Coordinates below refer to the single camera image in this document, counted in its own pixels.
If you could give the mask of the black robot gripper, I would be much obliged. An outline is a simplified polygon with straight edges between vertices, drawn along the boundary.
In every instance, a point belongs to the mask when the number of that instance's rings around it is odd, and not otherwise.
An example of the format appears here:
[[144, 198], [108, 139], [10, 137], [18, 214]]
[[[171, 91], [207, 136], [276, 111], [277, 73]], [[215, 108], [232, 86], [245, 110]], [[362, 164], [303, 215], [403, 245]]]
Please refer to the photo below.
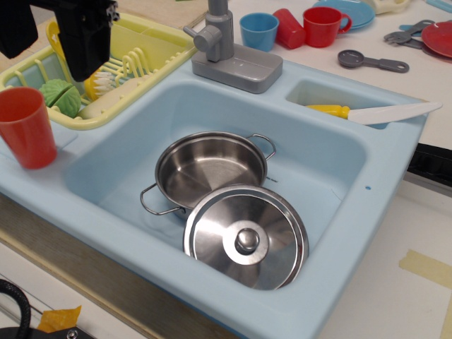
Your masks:
[[[109, 58], [110, 22], [118, 21], [116, 1], [37, 0], [32, 6], [53, 11], [72, 78], [88, 79]], [[1, 5], [1, 53], [13, 59], [38, 39], [30, 5]]]

